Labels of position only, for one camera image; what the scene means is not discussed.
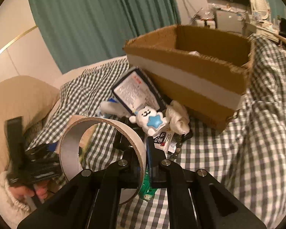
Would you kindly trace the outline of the person's left hand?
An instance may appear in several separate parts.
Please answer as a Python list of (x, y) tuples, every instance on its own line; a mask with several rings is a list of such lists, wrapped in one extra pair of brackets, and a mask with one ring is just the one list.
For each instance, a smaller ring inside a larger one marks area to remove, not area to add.
[(9, 187), (9, 191), (17, 200), (21, 202), (23, 202), (26, 197), (33, 197), (35, 195), (37, 195), (39, 199), (45, 199), (48, 196), (48, 183), (48, 180), (44, 180), (35, 184), (35, 190), (32, 190), (26, 186), (18, 186)]

